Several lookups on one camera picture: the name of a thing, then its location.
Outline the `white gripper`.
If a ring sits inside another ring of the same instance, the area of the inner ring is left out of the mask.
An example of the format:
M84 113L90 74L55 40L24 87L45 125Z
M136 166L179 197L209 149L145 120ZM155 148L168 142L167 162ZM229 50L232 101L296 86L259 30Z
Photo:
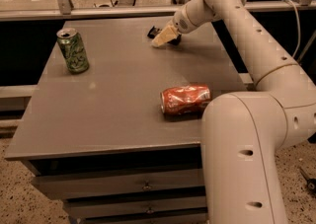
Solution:
M177 39L179 33L188 34L193 30L193 25L188 19L186 9L184 7L177 10L172 18L173 25L167 25L162 31L151 41L153 47L160 47L174 39Z

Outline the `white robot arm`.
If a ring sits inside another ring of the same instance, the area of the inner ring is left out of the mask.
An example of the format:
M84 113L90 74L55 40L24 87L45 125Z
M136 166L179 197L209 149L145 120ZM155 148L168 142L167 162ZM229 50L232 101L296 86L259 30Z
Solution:
M255 89L221 95L203 113L208 219L210 224L287 224L275 152L316 132L316 86L245 3L191 0L152 43L161 46L208 21L224 22Z

